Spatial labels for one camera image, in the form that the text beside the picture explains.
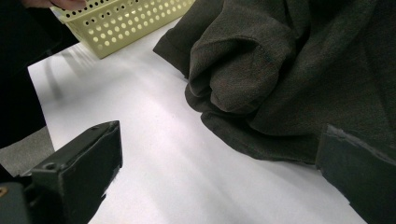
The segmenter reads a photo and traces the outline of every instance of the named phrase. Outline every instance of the hand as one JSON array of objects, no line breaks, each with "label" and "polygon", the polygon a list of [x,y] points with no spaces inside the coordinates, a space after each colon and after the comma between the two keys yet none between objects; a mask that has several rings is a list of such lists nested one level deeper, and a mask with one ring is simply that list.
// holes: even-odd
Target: hand
[{"label": "hand", "polygon": [[85,0],[21,0],[21,2],[25,7],[56,6],[66,10],[83,9],[87,4]]}]

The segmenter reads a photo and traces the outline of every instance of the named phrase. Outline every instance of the gray floor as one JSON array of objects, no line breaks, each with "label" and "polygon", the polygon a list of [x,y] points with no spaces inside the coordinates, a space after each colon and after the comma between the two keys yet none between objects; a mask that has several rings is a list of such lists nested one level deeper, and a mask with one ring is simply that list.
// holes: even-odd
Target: gray floor
[{"label": "gray floor", "polygon": [[0,149],[0,164],[15,175],[22,175],[54,152],[46,127],[9,147]]}]

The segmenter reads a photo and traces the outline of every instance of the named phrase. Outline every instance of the gray cloth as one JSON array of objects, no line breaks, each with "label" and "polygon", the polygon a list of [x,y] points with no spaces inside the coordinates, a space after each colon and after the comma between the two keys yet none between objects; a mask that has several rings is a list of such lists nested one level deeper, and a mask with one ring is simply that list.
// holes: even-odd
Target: gray cloth
[{"label": "gray cloth", "polygon": [[12,176],[23,175],[54,151],[46,126],[11,146],[0,148],[0,164]]},{"label": "gray cloth", "polygon": [[394,0],[197,0],[154,51],[253,158],[314,163],[328,123],[396,147]]}]

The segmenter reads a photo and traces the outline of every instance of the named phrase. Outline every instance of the plastic basket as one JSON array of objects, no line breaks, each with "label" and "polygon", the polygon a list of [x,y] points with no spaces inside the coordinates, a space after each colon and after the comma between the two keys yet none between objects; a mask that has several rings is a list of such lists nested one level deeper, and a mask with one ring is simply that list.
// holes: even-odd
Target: plastic basket
[{"label": "plastic basket", "polygon": [[133,43],[184,15],[194,0],[88,0],[68,11],[54,7],[58,19],[99,58]]}]

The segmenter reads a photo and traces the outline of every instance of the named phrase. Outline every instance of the white table surface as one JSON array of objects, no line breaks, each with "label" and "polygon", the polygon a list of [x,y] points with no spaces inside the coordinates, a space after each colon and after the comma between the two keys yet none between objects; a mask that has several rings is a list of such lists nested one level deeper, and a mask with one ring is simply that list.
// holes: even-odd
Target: white table surface
[{"label": "white table surface", "polygon": [[204,126],[152,52],[175,24],[103,60],[77,44],[29,67],[56,149],[120,121],[124,165],[91,223],[365,223],[312,167],[253,160]]}]

